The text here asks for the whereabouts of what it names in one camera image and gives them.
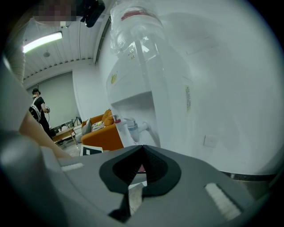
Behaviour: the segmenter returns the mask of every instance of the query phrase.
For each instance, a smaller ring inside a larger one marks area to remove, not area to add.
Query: striped ceiling
[[[24,80],[35,77],[37,73],[47,68],[73,61],[93,59],[98,30],[103,17],[104,15],[101,15],[91,28],[87,28],[80,21],[72,22],[69,27],[48,27],[31,20],[25,33],[25,43],[57,31],[62,31],[63,38],[37,47],[25,54]],[[50,53],[49,57],[44,57],[46,52]]]

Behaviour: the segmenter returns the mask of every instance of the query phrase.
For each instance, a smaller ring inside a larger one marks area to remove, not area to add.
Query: wooden table
[[[72,133],[75,133],[73,129],[74,129],[74,127],[71,127],[71,128],[68,128],[68,129],[66,129],[66,130],[64,130],[64,131],[61,131],[61,132],[57,133],[54,137],[52,137],[52,140],[57,144],[57,141],[62,140],[63,138],[68,137],[68,136],[71,135],[73,141],[74,141],[74,142],[76,143],[76,145],[77,145],[76,140],[75,140],[74,137],[72,136]]]

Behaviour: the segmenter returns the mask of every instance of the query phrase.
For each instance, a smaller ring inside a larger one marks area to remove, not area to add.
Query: gray plastic device
[[[211,165],[169,150],[131,146],[57,160],[50,149],[17,132],[2,131],[0,137],[4,174],[23,201],[52,226],[240,226],[260,207]],[[137,178],[141,164],[147,174]],[[146,178],[143,202],[130,216],[128,185]],[[228,221],[206,191],[209,183],[241,214]]]

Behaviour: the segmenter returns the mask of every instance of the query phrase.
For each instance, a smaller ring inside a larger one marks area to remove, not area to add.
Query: pillow
[[[102,121],[92,124],[92,132],[97,131],[101,128],[104,128],[104,124]]]
[[[82,133],[77,133],[75,135],[75,140],[77,141],[77,143],[81,143],[81,138],[82,138]]]
[[[84,125],[82,128],[82,135],[88,134],[91,131],[92,131],[92,123],[91,123],[91,119],[89,119],[86,125]]]
[[[109,125],[112,125],[112,124],[114,123],[114,118],[111,117],[111,115],[112,115],[112,112],[109,111],[107,118],[106,118],[105,121],[103,122],[103,124],[104,124],[105,126],[109,126]]]
[[[105,113],[103,114],[103,117],[102,117],[102,121],[105,121],[105,119],[107,118],[109,112],[110,112],[110,110],[106,110],[105,111]]]

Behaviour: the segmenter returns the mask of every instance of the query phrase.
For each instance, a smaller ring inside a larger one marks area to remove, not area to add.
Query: ceiling light
[[[62,32],[61,31],[59,31],[57,33],[53,33],[51,35],[41,37],[41,38],[39,38],[35,41],[28,43],[27,45],[24,46],[23,52],[27,53],[28,51],[30,51],[30,50],[32,50],[36,47],[39,47],[43,44],[46,44],[46,43],[49,43],[49,42],[52,42],[52,41],[55,41],[55,40],[58,40],[58,39],[62,39]]]

